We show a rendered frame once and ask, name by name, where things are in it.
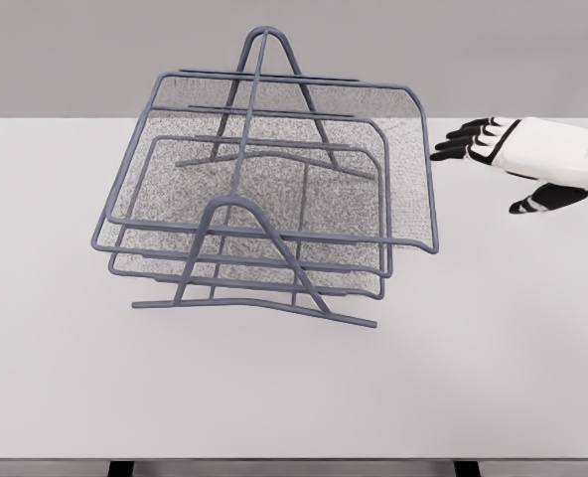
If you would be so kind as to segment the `small grey mesh tray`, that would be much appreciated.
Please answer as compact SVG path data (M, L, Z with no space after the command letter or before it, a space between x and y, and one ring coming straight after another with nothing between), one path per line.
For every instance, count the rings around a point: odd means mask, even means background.
M115 269L120 273L134 274L157 280L158 276L177 278L184 268L184 259L188 255L193 241L190 232L180 233L176 225L165 226L120 219L113 216L115 222L110 230L110 237L117 246L114 256ZM240 236L221 239L219 234L208 235L204 241L202 253L211 255L244 255L276 259L278 252L262 238L252 238L248 229L256 229L258 224L252 215L237 208L221 208L215 213L213 225L216 228L226 225L228 228L244 229ZM377 298L381 294L382 279L387 271L388 252L378 265L368 268L353 265L312 263L307 275L322 295L341 296L347 294ZM257 266L223 264L220 268L211 260L199 262L194 268L194 275L212 277L215 273L225 280L237 279L256 282L291 283L293 274L285 268L268 270ZM218 288L215 296L220 296L226 289Z

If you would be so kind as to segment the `large grey mesh tray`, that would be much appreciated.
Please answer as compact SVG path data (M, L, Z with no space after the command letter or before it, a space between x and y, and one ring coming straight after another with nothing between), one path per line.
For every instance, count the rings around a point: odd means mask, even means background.
M184 258L286 245L438 247L424 110L402 85L246 72L158 76L95 247Z

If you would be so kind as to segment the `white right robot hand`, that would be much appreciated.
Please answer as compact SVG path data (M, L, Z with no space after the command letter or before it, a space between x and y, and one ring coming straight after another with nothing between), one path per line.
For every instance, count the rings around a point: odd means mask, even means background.
M491 116L462 124L434 146L432 161L469 159L542 185L510 205L524 215L588 198L588 129L537 117Z

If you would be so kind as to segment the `medium grey mesh tray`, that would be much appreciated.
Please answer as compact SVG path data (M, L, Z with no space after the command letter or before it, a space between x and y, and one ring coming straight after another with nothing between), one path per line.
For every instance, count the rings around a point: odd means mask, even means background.
M303 261L371 268L385 258L382 152L367 123L154 110L112 214L185 233L240 196Z

